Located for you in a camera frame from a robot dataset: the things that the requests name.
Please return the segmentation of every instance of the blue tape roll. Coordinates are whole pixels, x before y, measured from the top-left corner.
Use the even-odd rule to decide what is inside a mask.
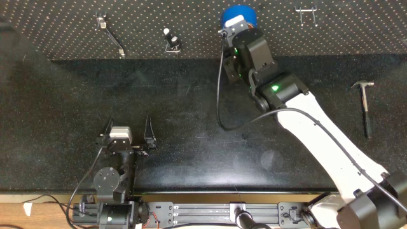
[[[248,6],[232,6],[226,9],[222,15],[222,27],[225,22],[239,15],[242,15],[248,24],[257,27],[256,12]]]

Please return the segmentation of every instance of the black countertop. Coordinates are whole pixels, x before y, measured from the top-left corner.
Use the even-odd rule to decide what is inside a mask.
[[[219,60],[49,62],[32,49],[24,60],[24,52],[2,49],[2,193],[72,192],[97,153],[95,136],[110,115],[132,129],[135,142],[142,141],[151,116],[159,148],[139,165],[136,192],[335,191],[315,158],[274,117],[233,132],[218,127]],[[276,60],[310,88],[365,154],[390,172],[407,172],[407,55]],[[360,91],[350,89],[358,80],[375,82],[366,89],[370,141],[363,134]],[[221,114],[234,125],[259,112],[237,83],[223,87]],[[109,157],[103,156],[95,171],[107,165]],[[81,192],[92,191],[92,179]]]

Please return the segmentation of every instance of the pegboard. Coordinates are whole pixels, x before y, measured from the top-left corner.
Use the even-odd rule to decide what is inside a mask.
[[[219,58],[220,17],[229,6],[257,11],[274,56],[407,53],[407,1],[290,0],[0,0],[1,16],[49,59],[118,59],[118,50],[95,31],[96,11],[128,59],[175,58],[165,53],[163,29],[181,39],[179,58]],[[300,14],[294,7],[317,7]]]

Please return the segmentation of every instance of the hammer handle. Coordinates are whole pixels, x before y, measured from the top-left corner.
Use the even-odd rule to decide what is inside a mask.
[[[366,137],[368,139],[371,139],[372,129],[371,129],[371,124],[370,124],[370,118],[369,118],[369,112],[368,111],[364,112],[364,129],[365,129]]]

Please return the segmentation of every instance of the green light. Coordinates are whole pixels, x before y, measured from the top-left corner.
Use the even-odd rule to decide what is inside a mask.
[[[272,90],[275,91],[275,92],[276,92],[279,88],[280,88],[280,87],[277,86],[277,85],[272,86]]]

